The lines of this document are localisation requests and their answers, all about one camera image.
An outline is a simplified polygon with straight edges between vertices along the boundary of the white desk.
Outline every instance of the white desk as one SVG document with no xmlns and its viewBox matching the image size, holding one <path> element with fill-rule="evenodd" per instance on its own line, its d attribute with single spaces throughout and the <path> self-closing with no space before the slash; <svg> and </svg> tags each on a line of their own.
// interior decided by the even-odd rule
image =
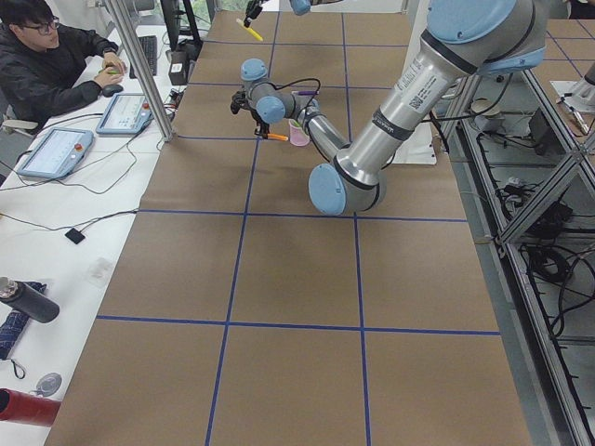
<svg viewBox="0 0 595 446">
<path fill-rule="evenodd" d="M 156 34 L 160 48 L 163 45 L 165 27 L 140 26 L 137 32 L 138 35 Z M 120 43 L 117 33 L 111 35 L 110 39 Z M 167 75 L 169 63 L 165 51 L 160 54 L 158 75 L 154 80 L 161 97 L 166 99 L 171 89 Z M 129 65 L 125 52 L 122 52 L 121 58 Z M 101 58 L 93 58 L 79 81 L 92 79 L 100 66 Z M 128 75 L 123 87 L 127 93 L 141 92 L 138 80 L 130 79 Z M 52 119 L 49 124 L 71 116 L 103 112 L 108 103 L 108 98 L 100 98 L 82 110 Z M 98 121 L 99 117 L 93 117 L 59 126 L 94 130 Z M 22 185 L 19 178 L 11 174 L 0 190 L 1 212 L 57 228 L 135 209 L 157 162 L 157 146 L 161 146 L 162 137 L 156 123 L 152 122 L 129 145 L 134 156 L 126 148 L 118 150 L 127 141 L 129 138 L 100 138 L 96 135 L 94 145 L 77 169 L 106 155 L 107 158 L 64 180 L 65 183 L 84 184 L 92 190 L 106 190 L 136 157 L 136 164 L 130 172 L 105 193 L 97 195 L 78 186 L 66 187 L 58 183 L 9 190 Z M 85 231 L 85 240 L 74 244 L 64 236 L 67 230 L 41 230 L 0 217 L 0 275 L 21 281 L 47 283 L 47 297 L 60 307 L 59 316 L 50 323 L 28 322 L 10 354 L 11 358 L 25 367 L 27 375 L 22 380 L 17 379 L 12 371 L 12 363 L 0 361 L 0 387 L 28 392 L 35 389 L 43 375 L 56 372 L 62 376 L 63 384 L 58 393 L 50 398 L 63 399 L 133 220 L 133 215 L 102 220 Z M 90 270 L 96 269 L 98 265 L 109 267 L 102 271 L 103 277 L 93 279 Z M 10 310 L 6 305 L 0 306 L 1 321 L 5 320 Z M 48 427 L 0 422 L 1 443 L 6 445 L 43 445 L 48 433 Z"/>
</svg>

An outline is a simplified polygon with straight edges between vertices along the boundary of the red cylinder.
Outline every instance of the red cylinder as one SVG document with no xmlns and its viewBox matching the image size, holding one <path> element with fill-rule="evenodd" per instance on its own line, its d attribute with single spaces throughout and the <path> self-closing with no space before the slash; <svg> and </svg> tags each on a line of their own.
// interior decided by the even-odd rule
<svg viewBox="0 0 595 446">
<path fill-rule="evenodd" d="M 61 402 L 0 388 L 0 421 L 52 426 Z"/>
</svg>

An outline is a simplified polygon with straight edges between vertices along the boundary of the blue and white device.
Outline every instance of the blue and white device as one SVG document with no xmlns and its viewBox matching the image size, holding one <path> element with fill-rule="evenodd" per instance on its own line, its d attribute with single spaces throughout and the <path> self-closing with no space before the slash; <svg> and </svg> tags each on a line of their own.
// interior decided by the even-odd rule
<svg viewBox="0 0 595 446">
<path fill-rule="evenodd" d="M 33 149 L 17 174 L 47 179 L 66 177 L 81 162 L 93 139 L 89 130 L 54 128 Z"/>
<path fill-rule="evenodd" d="M 144 130 L 151 119 L 149 103 L 142 93 L 116 93 L 95 131 L 101 136 L 132 137 Z"/>
</svg>

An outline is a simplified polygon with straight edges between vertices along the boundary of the computer mouse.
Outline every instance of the computer mouse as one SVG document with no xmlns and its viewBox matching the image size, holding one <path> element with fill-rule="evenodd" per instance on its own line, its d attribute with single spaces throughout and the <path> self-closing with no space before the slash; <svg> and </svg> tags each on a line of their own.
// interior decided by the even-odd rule
<svg viewBox="0 0 595 446">
<path fill-rule="evenodd" d="M 106 98 L 111 98 L 114 94 L 121 92 L 124 88 L 120 84 L 109 84 L 103 87 L 101 94 Z"/>
</svg>

